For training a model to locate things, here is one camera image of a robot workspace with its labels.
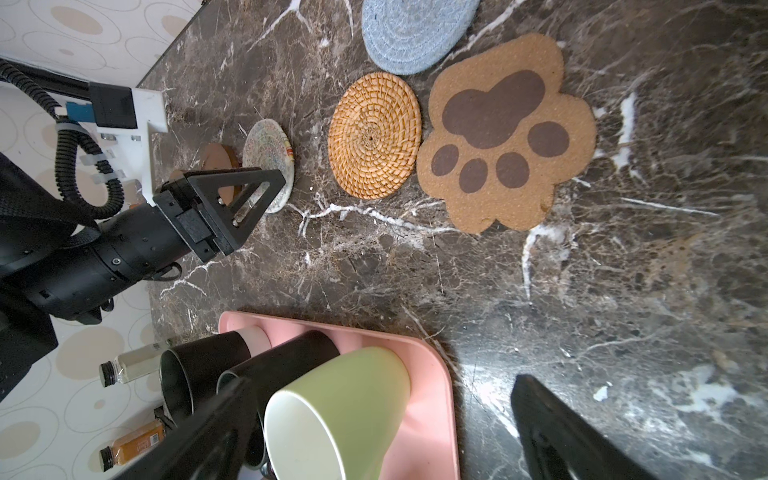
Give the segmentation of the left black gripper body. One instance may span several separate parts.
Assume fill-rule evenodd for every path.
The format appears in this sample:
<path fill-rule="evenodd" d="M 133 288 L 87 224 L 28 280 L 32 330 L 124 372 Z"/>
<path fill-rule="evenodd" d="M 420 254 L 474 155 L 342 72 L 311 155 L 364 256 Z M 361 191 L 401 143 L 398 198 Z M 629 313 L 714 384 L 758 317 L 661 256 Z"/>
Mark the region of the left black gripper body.
<path fill-rule="evenodd" d="M 23 269 L 23 319 L 100 321 L 113 297 L 141 280 L 165 281 L 191 252 L 158 206 L 142 204 L 95 224 L 51 195 L 24 195 L 31 238 L 55 246 Z"/>

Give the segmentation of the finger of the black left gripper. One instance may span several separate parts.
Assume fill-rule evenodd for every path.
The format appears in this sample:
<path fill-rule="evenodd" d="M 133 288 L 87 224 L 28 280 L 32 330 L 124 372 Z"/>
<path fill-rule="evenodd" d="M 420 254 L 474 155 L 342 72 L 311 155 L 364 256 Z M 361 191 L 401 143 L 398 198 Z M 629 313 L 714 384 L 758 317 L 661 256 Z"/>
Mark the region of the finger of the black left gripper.
<path fill-rule="evenodd" d="M 190 207 L 197 194 L 185 173 L 175 173 L 158 189 L 159 194 L 168 193 L 180 207 Z"/>
<path fill-rule="evenodd" d="M 286 185 L 279 170 L 259 168 L 189 173 L 185 181 L 192 198 L 182 227 L 202 255 L 214 250 L 229 255 L 241 248 Z"/>

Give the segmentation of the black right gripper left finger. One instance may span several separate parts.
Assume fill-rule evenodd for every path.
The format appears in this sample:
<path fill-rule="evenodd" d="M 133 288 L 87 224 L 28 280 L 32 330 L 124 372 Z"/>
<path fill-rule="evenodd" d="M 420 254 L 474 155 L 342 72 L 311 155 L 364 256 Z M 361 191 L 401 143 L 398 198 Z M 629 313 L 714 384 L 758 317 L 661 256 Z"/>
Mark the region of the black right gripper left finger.
<path fill-rule="evenodd" d="M 236 479 L 257 422 L 256 389 L 236 379 L 119 479 Z"/>

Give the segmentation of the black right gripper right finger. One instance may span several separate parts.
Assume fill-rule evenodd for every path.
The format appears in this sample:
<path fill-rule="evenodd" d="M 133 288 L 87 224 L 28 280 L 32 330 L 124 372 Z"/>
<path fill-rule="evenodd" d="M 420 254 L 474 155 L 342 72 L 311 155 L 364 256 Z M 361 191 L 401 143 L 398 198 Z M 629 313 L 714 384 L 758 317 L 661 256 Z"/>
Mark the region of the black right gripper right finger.
<path fill-rule="evenodd" d="M 651 479 L 532 375 L 516 377 L 511 407 L 533 479 Z"/>

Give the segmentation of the brown wooden round coaster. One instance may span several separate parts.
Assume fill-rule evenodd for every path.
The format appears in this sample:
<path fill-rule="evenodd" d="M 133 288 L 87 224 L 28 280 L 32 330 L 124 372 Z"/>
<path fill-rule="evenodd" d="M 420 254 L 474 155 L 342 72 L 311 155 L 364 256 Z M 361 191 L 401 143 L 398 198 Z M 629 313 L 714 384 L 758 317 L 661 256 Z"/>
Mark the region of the brown wooden round coaster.
<path fill-rule="evenodd" d="M 236 152 L 227 145 L 220 143 L 208 144 L 202 154 L 202 169 L 204 171 L 229 170 L 241 168 L 242 163 Z M 240 193 L 241 186 L 221 187 L 218 192 L 224 204 L 229 204 Z"/>

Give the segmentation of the multicolour woven round coaster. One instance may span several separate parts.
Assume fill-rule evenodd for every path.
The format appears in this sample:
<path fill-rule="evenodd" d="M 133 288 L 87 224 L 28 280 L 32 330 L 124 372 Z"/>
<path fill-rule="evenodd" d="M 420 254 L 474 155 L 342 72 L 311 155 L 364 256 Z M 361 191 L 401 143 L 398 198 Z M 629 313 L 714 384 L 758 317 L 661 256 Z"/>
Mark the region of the multicolour woven round coaster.
<path fill-rule="evenodd" d="M 267 208 L 274 214 L 284 208 L 292 193 L 295 179 L 293 148 L 281 126 L 273 119 L 258 121 L 249 131 L 242 151 L 244 168 L 279 170 L 285 185 Z"/>

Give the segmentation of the rattan woven round coaster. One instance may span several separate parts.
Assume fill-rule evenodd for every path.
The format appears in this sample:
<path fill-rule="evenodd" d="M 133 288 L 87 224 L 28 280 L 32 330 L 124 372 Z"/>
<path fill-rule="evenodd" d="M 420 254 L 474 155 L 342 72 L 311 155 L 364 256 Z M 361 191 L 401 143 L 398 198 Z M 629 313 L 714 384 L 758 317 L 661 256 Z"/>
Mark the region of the rattan woven round coaster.
<path fill-rule="evenodd" d="M 349 87 L 332 116 L 332 173 L 356 198 L 385 198 L 412 174 L 421 138 L 419 103 L 407 83 L 386 72 L 367 74 Z"/>

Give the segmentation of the blue woven round coaster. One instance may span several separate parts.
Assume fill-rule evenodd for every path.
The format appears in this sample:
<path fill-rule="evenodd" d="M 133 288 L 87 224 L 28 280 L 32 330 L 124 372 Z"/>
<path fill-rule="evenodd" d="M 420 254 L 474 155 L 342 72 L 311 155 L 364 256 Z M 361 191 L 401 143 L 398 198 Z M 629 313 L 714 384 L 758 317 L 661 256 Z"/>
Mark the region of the blue woven round coaster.
<path fill-rule="evenodd" d="M 445 57 L 472 23 L 478 0 L 365 0 L 362 36 L 370 59 L 396 75 Z"/>

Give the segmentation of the cork paw print coaster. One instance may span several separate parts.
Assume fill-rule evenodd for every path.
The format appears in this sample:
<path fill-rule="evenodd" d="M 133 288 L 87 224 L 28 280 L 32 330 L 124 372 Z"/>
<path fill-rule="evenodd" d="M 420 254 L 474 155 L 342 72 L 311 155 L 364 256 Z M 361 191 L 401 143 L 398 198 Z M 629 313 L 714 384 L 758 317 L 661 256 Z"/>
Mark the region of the cork paw print coaster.
<path fill-rule="evenodd" d="M 556 41 L 529 33 L 437 77 L 417 176 L 457 229 L 529 230 L 552 209 L 557 186 L 588 166 L 596 120 L 585 100 L 562 92 L 564 75 Z"/>

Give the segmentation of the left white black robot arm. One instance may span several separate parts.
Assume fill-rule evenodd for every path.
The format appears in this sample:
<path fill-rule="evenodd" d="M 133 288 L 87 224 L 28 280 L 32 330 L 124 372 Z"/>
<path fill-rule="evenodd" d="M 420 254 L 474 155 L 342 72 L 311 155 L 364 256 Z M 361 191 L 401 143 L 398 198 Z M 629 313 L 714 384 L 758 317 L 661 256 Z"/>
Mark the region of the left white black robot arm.
<path fill-rule="evenodd" d="M 98 223 L 1 159 L 1 395 L 58 345 L 52 320 L 97 325 L 140 281 L 173 281 L 179 260 L 241 248 L 286 181 L 278 170 L 186 173 L 152 202 Z"/>

